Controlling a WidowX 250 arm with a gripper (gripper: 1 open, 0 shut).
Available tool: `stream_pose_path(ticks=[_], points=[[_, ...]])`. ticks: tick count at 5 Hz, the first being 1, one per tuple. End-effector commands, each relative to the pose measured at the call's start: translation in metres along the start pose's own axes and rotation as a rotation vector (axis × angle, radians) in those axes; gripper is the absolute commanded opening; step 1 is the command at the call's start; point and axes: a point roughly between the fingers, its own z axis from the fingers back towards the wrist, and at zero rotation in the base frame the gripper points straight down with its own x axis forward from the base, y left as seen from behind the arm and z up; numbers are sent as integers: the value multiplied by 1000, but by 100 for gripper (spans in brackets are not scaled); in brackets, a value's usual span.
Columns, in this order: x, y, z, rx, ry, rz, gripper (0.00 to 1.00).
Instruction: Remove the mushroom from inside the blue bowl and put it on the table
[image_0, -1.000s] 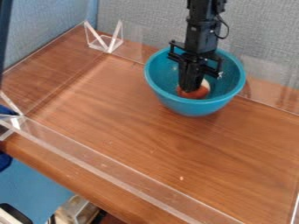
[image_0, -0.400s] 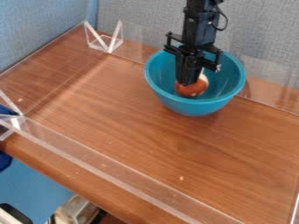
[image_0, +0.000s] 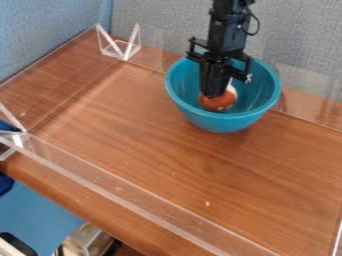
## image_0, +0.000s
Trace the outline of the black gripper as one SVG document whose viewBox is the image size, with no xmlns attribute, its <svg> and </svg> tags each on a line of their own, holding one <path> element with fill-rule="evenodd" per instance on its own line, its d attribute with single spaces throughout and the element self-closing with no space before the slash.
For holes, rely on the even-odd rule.
<svg viewBox="0 0 342 256">
<path fill-rule="evenodd" d="M 219 97 L 229 78 L 247 82 L 251 78 L 252 57 L 244 53 L 245 35 L 212 36 L 207 40 L 191 37 L 187 58 L 199 64 L 200 92 Z"/>
</svg>

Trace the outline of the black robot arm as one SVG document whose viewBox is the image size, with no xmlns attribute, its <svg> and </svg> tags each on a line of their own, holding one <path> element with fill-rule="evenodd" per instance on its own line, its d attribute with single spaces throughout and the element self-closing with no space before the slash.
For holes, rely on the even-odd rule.
<svg viewBox="0 0 342 256">
<path fill-rule="evenodd" d="M 259 32 L 260 21 L 249 6 L 256 0 L 212 0 L 207 39 L 191 37 L 187 58 L 200 67 L 200 93 L 212 99 L 228 83 L 251 81 L 253 58 L 244 53 L 247 37 Z"/>
</svg>

